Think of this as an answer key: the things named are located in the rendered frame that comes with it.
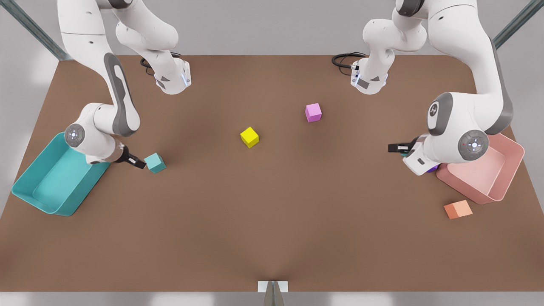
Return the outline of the silver frame post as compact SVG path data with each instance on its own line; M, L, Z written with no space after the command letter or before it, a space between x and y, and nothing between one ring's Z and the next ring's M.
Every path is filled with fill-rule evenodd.
M265 293L263 306L284 306L282 293L288 292L288 281L258 281L257 291Z
M530 2L495 36L493 43L495 48L503 46L527 21L529 21L541 8L544 0L530 0Z
M41 43L59 61L72 61L73 58L54 42L54 40L15 2L15 0L0 0L2 6L16 21L19 22L37 41Z

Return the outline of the yellow cube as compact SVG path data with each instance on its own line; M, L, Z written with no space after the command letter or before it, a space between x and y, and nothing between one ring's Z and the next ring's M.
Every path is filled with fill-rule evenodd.
M248 148L254 147L260 141L259 135L252 129L252 127L248 127L246 130L240 133L240 136Z

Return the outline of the teal plastic tray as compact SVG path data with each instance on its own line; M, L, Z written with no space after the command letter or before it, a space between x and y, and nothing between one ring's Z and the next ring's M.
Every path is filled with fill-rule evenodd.
M70 216L109 165L87 164L85 155L68 146L61 132L16 180L11 193L47 214Z

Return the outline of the orange cube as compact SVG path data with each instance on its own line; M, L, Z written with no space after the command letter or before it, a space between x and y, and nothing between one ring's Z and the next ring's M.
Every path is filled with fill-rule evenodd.
M444 206L449 219L455 219L467 215L471 215L473 212L466 200L457 201L456 203L447 204Z

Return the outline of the pink plastic tray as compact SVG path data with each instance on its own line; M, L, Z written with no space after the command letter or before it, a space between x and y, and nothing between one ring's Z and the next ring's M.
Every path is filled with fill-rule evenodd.
M520 144L503 134L488 139L488 150L479 159L441 164L436 171L439 180L480 205L504 198L525 154Z

